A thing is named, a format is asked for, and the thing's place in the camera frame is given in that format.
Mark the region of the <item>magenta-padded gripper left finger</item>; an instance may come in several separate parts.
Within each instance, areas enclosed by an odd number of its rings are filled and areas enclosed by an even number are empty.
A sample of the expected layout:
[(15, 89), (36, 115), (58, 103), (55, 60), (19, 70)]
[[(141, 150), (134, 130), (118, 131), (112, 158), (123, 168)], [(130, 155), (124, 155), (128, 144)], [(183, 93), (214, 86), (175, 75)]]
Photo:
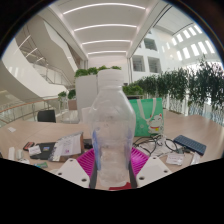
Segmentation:
[(56, 175), (84, 188), (95, 188), (97, 182), (97, 167), (94, 150), (90, 149), (77, 159), (68, 159)]

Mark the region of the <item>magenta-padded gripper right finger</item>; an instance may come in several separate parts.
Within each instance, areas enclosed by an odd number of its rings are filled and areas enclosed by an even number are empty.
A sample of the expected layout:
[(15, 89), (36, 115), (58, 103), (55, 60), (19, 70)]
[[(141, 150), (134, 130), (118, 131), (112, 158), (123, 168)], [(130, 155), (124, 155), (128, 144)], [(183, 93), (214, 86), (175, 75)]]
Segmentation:
[(147, 156), (133, 148), (129, 164), (132, 189), (140, 188), (171, 174), (170, 169), (156, 156)]

